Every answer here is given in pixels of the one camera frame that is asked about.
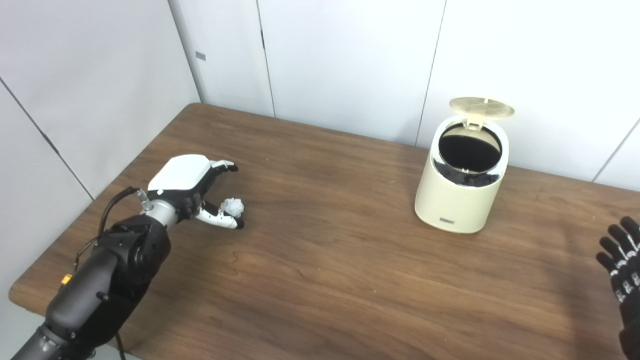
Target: open lid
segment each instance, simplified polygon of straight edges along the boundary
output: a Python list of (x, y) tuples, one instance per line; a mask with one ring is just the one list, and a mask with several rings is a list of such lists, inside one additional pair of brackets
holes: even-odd
[(468, 117), (465, 127), (471, 130), (482, 129), (485, 119), (502, 119), (515, 113), (509, 105), (485, 97), (458, 97), (449, 101), (449, 106)]

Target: white robotic hand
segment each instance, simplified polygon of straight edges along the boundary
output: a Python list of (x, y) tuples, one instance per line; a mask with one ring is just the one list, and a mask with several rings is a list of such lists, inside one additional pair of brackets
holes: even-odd
[(244, 222), (239, 217), (244, 206), (241, 201), (241, 210), (231, 211), (233, 215), (204, 201), (204, 195), (218, 175), (237, 170), (237, 166), (227, 160), (213, 161), (197, 154), (176, 156), (149, 182), (149, 198), (167, 202), (177, 209), (178, 222), (197, 218), (211, 225), (242, 229)]

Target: white wall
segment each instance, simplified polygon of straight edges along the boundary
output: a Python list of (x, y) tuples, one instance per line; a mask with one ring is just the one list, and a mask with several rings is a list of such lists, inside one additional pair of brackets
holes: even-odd
[(274, 116), (255, 0), (169, 2), (202, 101)]
[(449, 99), (503, 99), (510, 163), (592, 181), (640, 117), (637, 1), (448, 0), (417, 145)]
[(415, 143), (444, 0), (260, 0), (276, 116)]
[(198, 102), (165, 1), (4, 0), (0, 74), (97, 196)]
[[(9, 359), (44, 320), (9, 301), (11, 285), (91, 198), (1, 83), (0, 119), (0, 357)], [(95, 359), (116, 357), (103, 347)]]
[(640, 120), (602, 169), (596, 183), (640, 192)]
[[(0, 85), (0, 323), (11, 324), (0, 357), (10, 358), (43, 321), (9, 302), (11, 284), (199, 97), (166, 2), (0, 8), (0, 79), (17, 98)], [(114, 358), (107, 347), (97, 359)]]
[[(171, 1), (190, 9), (179, 22), (188, 47), (223, 53), (209, 73), (262, 79), (249, 86), (259, 100), (208, 101), (221, 106), (265, 114), (251, 107), (271, 100), (270, 76), (278, 118), (428, 147), (453, 115), (450, 99), (496, 97), (516, 110), (500, 120), (512, 165), (587, 181), (640, 117), (634, 0), (448, 0), (440, 32), (444, 0)], [(261, 59), (260, 20), (266, 69), (225, 53)], [(223, 94), (247, 87), (235, 75), (195, 75)], [(601, 179), (618, 176), (611, 164)]]

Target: robotic arm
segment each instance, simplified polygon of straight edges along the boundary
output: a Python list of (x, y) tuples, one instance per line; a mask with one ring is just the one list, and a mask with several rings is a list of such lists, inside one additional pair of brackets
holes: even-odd
[[(128, 188), (107, 206), (91, 256), (70, 276), (47, 307), (45, 322), (13, 360), (85, 360), (116, 336), (144, 297), (171, 243), (167, 231), (183, 220), (242, 229), (244, 222), (204, 201), (216, 177), (237, 166), (202, 155), (169, 162), (143, 190)], [(136, 193), (143, 211), (104, 231), (111, 207)]]

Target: robotic hand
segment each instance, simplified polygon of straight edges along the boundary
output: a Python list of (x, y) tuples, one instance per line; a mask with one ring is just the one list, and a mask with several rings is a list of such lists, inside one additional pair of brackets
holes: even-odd
[(599, 252), (598, 262), (611, 276), (611, 288), (620, 303), (624, 329), (620, 345), (629, 360), (640, 360), (640, 226), (630, 217), (623, 217), (620, 225), (609, 226), (609, 234), (600, 245), (608, 252)]
[[(177, 156), (151, 180), (148, 193), (128, 188), (116, 195), (102, 214), (98, 235), (83, 249), (93, 244), (91, 256), (63, 280), (47, 307), (45, 322), (12, 359), (85, 360), (114, 336), (121, 346), (118, 330), (146, 294), (171, 250), (167, 235), (171, 226), (197, 218), (230, 229), (244, 227), (240, 218), (203, 199), (218, 175), (237, 170), (226, 160)], [(143, 211), (105, 231), (111, 207), (132, 193), (138, 196)], [(76, 257), (76, 268), (81, 253)]]

